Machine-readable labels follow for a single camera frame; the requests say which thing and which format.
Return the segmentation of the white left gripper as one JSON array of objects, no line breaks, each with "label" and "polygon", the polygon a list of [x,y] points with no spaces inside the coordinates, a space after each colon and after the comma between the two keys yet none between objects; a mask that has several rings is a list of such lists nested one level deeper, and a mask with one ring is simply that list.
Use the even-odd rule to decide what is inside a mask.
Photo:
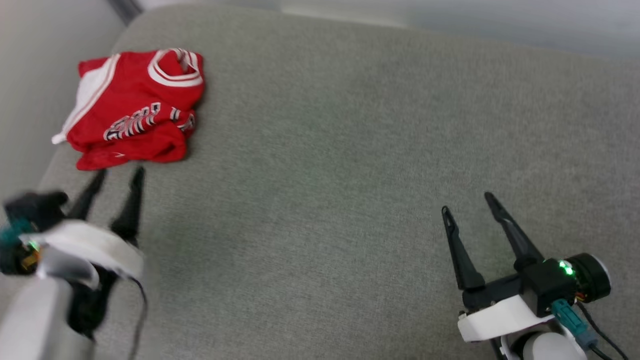
[{"label": "white left gripper", "polygon": [[20,236],[20,273],[31,276],[20,292],[22,341],[93,342],[116,285],[141,283],[144,256],[138,231],[146,171],[135,169],[110,229],[84,221],[107,172],[94,174],[66,220],[45,232]]}]

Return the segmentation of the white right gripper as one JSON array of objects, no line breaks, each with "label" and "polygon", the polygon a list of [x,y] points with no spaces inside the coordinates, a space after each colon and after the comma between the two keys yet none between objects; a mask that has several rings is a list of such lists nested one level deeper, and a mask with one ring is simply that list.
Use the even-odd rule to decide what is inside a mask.
[{"label": "white right gripper", "polygon": [[[488,191],[484,198],[515,255],[515,271],[544,262],[544,256],[498,198]],[[473,343],[500,338],[554,318],[551,314],[537,317],[532,312],[521,297],[522,281],[518,275],[505,276],[486,284],[466,251],[450,208],[443,206],[441,215],[455,280],[458,289],[462,290],[462,303],[466,309],[457,322],[463,341]]]}]

